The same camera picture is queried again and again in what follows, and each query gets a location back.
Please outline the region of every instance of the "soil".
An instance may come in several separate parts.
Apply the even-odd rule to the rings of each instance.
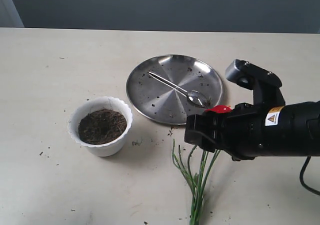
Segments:
[[[78,132],[80,139],[92,145],[107,144],[126,130],[125,117],[109,109],[102,109],[89,113],[79,124]]]

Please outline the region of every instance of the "warning label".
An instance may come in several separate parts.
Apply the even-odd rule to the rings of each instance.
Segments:
[[[281,112],[281,109],[284,106],[278,106],[278,107],[274,107],[272,108],[269,113],[266,115],[265,118],[265,126],[276,126],[278,125],[278,119],[279,119],[279,114]]]

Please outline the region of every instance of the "spoon handle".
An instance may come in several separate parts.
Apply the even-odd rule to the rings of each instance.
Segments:
[[[158,80],[159,82],[162,82],[163,84],[167,85],[168,87],[176,90],[177,92],[181,93],[182,95],[188,97],[188,91],[184,90],[182,87],[174,84],[173,82],[163,78],[162,76],[154,73],[153,71],[149,71],[149,75],[153,77],[154,79]]]

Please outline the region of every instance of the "black cable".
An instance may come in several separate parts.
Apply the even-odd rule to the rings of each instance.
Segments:
[[[305,184],[305,181],[304,181],[304,174],[305,174],[306,168],[307,168],[310,160],[311,160],[311,156],[307,156],[307,157],[306,157],[306,160],[305,160],[305,162],[304,162],[304,164],[303,164],[303,166],[302,166],[302,168],[301,168],[300,176],[299,176],[300,183],[301,183],[301,185],[302,185],[305,189],[307,189],[309,192],[311,192],[311,193],[313,193],[313,194],[315,194],[315,195],[320,196],[320,191],[318,191],[318,190],[316,190],[316,189],[314,189],[314,188],[312,188],[312,187],[309,187],[307,184]]]

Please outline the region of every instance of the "red part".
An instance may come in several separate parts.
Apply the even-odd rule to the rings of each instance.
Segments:
[[[225,105],[217,105],[213,108],[207,109],[205,110],[205,112],[215,112],[217,114],[225,114],[225,113],[229,113],[232,111],[232,109],[229,106],[225,106]]]

